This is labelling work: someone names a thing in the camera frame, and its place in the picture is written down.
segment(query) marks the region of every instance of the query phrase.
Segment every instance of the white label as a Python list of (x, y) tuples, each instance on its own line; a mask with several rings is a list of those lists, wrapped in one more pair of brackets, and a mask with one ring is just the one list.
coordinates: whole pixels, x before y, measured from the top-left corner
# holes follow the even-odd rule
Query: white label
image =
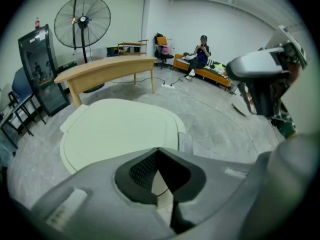
[(43, 39), (45, 39), (45, 38), (46, 38), (46, 31), (43, 30), (43, 31), (41, 31), (41, 32), (39, 33), (39, 40), (41, 41), (41, 40), (43, 40)]

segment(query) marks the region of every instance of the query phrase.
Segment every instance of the glass door display fridge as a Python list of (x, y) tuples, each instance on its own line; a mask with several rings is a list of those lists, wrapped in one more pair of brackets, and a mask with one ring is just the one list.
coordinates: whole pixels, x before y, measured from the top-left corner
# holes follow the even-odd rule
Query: glass door display fridge
[(21, 37), (18, 44), (29, 84), (41, 107), (51, 117), (70, 103), (61, 84), (54, 82), (58, 64), (49, 26)]

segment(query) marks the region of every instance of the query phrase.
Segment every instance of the power strip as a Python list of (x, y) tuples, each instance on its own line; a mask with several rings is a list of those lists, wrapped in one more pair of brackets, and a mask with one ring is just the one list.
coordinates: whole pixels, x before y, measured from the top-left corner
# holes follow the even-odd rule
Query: power strip
[(168, 89), (171, 89), (171, 90), (174, 90), (174, 89), (176, 89), (174, 86), (170, 86), (169, 84), (161, 84), (161, 87), (163, 87), (163, 88), (168, 88)]

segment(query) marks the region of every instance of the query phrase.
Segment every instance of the wooden curved desk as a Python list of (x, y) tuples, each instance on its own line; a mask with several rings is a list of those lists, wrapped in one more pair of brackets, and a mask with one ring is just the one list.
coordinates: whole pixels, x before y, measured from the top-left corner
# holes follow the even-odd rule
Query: wooden curved desk
[(152, 92), (155, 93), (155, 60), (155, 57), (148, 56), (120, 56), (100, 59), (76, 66), (58, 75), (54, 82), (58, 84), (67, 81), (76, 108), (82, 104), (80, 93), (105, 82), (132, 74), (134, 75), (134, 84), (136, 84), (136, 73), (145, 71), (151, 73)]

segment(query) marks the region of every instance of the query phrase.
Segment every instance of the standing fan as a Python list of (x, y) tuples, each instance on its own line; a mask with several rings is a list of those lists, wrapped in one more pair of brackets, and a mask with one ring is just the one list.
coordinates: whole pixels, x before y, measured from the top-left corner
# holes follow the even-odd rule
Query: standing fan
[[(110, 22), (111, 13), (104, 1), (70, 0), (55, 17), (54, 33), (63, 45), (74, 50), (82, 48), (84, 62), (88, 63), (85, 47), (98, 42), (107, 32)], [(93, 92), (102, 86), (86, 92)]]

